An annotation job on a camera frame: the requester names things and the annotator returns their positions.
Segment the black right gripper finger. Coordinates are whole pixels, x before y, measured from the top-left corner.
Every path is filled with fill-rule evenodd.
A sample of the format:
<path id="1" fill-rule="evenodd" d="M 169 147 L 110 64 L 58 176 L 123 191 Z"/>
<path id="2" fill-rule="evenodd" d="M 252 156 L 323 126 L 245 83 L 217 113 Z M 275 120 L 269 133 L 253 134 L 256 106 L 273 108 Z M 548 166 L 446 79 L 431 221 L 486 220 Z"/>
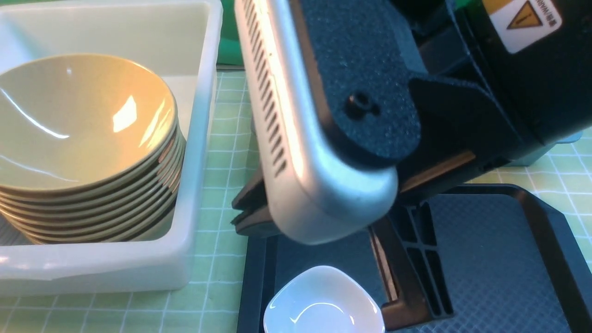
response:
<path id="1" fill-rule="evenodd" d="M 428 202 L 394 205 L 369 233 L 387 295 L 381 306 L 387 331 L 455 316 Z"/>

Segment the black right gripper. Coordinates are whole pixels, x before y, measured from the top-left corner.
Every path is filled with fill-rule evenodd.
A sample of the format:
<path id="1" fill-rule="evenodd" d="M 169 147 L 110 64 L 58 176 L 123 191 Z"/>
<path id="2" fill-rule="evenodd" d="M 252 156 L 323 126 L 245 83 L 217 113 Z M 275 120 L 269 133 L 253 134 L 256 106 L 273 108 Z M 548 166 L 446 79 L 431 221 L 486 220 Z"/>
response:
<path id="1" fill-rule="evenodd" d="M 591 125 L 589 0 L 294 0 L 320 126 L 431 195 Z"/>

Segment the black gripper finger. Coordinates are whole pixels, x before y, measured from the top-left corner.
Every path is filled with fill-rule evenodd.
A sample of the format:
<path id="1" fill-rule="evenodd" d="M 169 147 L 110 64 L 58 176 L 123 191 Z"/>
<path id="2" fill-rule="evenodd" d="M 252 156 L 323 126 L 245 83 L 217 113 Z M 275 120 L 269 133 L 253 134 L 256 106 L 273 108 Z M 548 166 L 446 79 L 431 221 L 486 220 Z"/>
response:
<path id="1" fill-rule="evenodd" d="M 249 181 L 231 202 L 231 207 L 240 211 L 231 221 L 237 234 L 259 238 L 280 234 L 269 210 L 262 169 L 254 171 Z"/>

